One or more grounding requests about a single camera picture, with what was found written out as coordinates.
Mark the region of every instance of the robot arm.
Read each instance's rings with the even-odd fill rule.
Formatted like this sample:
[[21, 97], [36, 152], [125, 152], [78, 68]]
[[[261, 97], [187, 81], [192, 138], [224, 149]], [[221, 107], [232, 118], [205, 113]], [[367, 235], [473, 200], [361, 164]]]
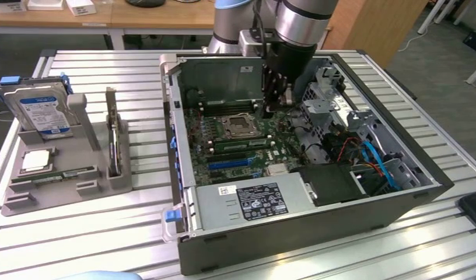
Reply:
[[216, 0], [208, 52], [265, 59], [265, 118], [285, 105], [281, 97], [312, 59], [336, 5], [337, 0]]

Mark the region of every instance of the wood panel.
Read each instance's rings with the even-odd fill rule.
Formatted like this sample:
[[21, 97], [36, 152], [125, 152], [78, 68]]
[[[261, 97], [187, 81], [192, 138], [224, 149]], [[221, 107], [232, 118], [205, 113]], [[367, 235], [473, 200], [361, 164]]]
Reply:
[[428, 0], [367, 0], [345, 42], [387, 67]]
[[364, 50], [387, 67], [427, 0], [340, 0], [324, 49]]
[[339, 0], [337, 7], [329, 19], [332, 27], [324, 41], [323, 49], [343, 50], [360, 10], [367, 0]]
[[139, 8], [116, 0], [112, 26], [123, 28], [213, 28], [213, 1], [181, 3], [167, 0], [161, 7]]
[[112, 4], [100, 1], [94, 4], [97, 13], [85, 16], [73, 16], [68, 7], [60, 11], [29, 10], [21, 13], [0, 13], [0, 26], [85, 27], [89, 23], [98, 23], [101, 27], [108, 27], [110, 26]]

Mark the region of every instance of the hard drive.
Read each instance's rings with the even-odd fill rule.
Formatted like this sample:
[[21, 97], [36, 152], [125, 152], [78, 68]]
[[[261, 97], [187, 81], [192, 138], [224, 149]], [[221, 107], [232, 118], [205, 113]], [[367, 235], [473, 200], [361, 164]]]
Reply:
[[21, 128], [37, 130], [42, 139], [72, 136], [70, 126], [78, 121], [66, 107], [70, 93], [66, 75], [41, 79], [4, 77], [0, 81], [0, 96]]

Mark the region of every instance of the power supply label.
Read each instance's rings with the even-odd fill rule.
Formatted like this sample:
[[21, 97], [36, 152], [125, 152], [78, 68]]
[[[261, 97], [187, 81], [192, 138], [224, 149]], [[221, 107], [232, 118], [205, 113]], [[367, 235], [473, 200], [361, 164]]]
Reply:
[[276, 183], [237, 188], [236, 194], [247, 221], [288, 213]]

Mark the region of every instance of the aluminum table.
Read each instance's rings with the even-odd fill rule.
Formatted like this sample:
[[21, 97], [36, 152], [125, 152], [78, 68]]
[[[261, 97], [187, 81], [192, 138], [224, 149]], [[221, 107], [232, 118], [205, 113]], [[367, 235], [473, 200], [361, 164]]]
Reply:
[[[476, 225], [456, 206], [476, 192], [476, 162], [371, 58], [355, 51], [339, 54], [455, 182], [432, 203], [387, 228], [184, 277], [176, 244], [164, 243], [160, 234], [160, 211], [172, 205], [160, 51], [58, 51], [40, 58], [33, 76], [69, 75], [73, 91], [86, 94], [93, 122], [104, 119], [105, 87], [117, 88], [135, 191], [12, 217], [0, 214], [0, 279], [45, 280], [92, 270], [169, 280], [476, 279]], [[347, 93], [364, 109], [349, 85]], [[14, 121], [0, 152], [0, 205], [16, 131]]]

